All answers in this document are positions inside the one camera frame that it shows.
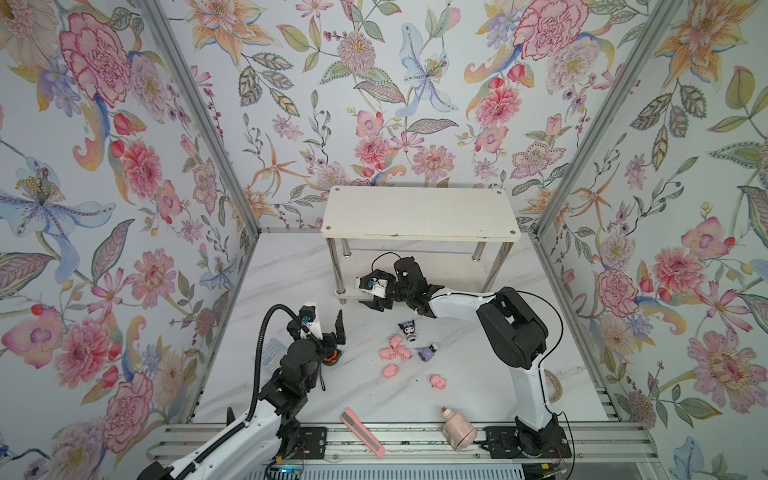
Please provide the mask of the purple Kuromi figure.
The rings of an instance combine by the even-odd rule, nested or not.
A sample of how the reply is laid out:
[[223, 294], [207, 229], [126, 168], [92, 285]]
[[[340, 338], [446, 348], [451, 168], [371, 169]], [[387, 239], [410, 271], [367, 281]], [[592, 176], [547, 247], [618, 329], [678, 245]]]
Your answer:
[[421, 361], [429, 362], [434, 358], [438, 349], [439, 347], [435, 343], [432, 343], [425, 347], [419, 347], [417, 349], [417, 354]]

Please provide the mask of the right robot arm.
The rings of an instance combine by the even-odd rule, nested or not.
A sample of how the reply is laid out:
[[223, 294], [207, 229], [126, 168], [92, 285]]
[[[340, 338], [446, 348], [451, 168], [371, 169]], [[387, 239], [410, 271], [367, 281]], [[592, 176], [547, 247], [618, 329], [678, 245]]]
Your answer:
[[539, 457], [559, 442], [564, 430], [551, 410], [541, 369], [549, 330], [521, 291], [503, 287], [473, 293], [431, 284], [412, 257], [398, 259], [393, 273], [375, 269], [356, 283], [372, 297], [362, 303], [379, 312], [401, 302], [428, 318], [477, 320], [496, 357], [510, 368], [516, 396], [514, 442], [520, 453]]

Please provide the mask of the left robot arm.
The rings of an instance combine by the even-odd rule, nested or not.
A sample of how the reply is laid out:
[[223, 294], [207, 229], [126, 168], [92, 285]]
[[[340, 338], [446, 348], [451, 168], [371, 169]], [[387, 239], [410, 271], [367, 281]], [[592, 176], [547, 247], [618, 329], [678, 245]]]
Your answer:
[[[277, 312], [288, 316], [286, 330], [293, 342], [278, 368], [261, 381], [262, 359], [270, 320]], [[297, 312], [276, 304], [270, 307], [259, 329], [253, 372], [253, 389], [245, 413], [227, 417], [226, 426], [204, 446], [169, 466], [155, 461], [140, 479], [235, 479], [251, 466], [274, 465], [306, 447], [300, 440], [299, 412], [308, 394], [323, 386], [321, 372], [341, 357], [346, 344], [343, 312], [339, 311], [329, 333], [322, 331], [317, 307], [310, 302]]]

